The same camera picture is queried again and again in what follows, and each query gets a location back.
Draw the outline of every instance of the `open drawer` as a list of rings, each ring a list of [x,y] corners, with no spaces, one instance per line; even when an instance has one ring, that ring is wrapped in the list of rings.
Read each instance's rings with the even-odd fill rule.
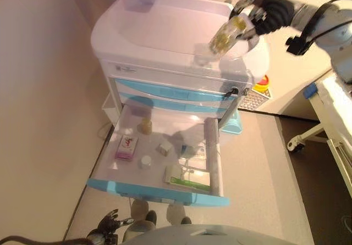
[[[143,118],[152,121],[152,134],[140,132]],[[99,165],[87,185],[119,196],[144,199],[153,202],[177,203],[198,206],[224,206],[229,199],[223,197],[222,170],[219,150],[218,120],[200,119],[195,115],[172,110],[140,108],[125,105],[115,126],[110,142]],[[132,160],[116,159],[116,151],[123,135],[138,137]],[[157,148],[163,141],[172,148],[163,156]],[[166,167],[184,164],[182,149],[187,146],[205,145],[206,167],[210,184],[206,189],[166,183]],[[151,157],[151,167],[143,169],[140,160]],[[198,172],[198,169],[187,168]]]

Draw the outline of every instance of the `pink medicine box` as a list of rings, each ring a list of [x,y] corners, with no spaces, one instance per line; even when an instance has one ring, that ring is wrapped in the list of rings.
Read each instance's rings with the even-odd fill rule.
[[[138,137],[123,135],[115,157],[118,159],[131,161],[136,148],[137,140]]]

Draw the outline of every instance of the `red lid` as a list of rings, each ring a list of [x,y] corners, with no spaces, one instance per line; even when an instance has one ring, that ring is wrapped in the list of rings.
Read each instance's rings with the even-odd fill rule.
[[[265,85],[268,85],[268,83],[269,83],[269,77],[268,77],[267,75],[265,75],[265,76],[263,77],[263,79],[262,79],[260,82],[258,82],[257,84],[258,84],[258,85],[265,86]]]

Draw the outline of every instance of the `floor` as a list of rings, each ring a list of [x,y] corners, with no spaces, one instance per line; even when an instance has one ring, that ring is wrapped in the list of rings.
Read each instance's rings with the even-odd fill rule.
[[[288,142],[315,124],[277,119]],[[290,154],[315,244],[352,244],[342,216],[352,215],[352,200],[328,145],[306,142],[303,151]]]
[[[221,132],[224,195],[231,204],[197,208],[133,201],[87,188],[67,238],[84,237],[110,210],[119,218],[157,212],[157,227],[179,224],[184,215],[195,224],[222,224],[257,231],[296,244],[313,244],[302,197],[276,117],[241,112],[243,133]],[[125,228],[117,231],[119,242]]]

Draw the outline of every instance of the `caster wheel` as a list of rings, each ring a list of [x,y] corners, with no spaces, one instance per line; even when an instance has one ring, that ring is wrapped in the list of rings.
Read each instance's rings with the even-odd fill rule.
[[[304,148],[304,144],[302,143],[295,143],[293,144],[292,142],[289,142],[287,144],[287,150],[290,152],[290,153],[296,153],[296,152],[300,152],[301,150],[303,150]]]

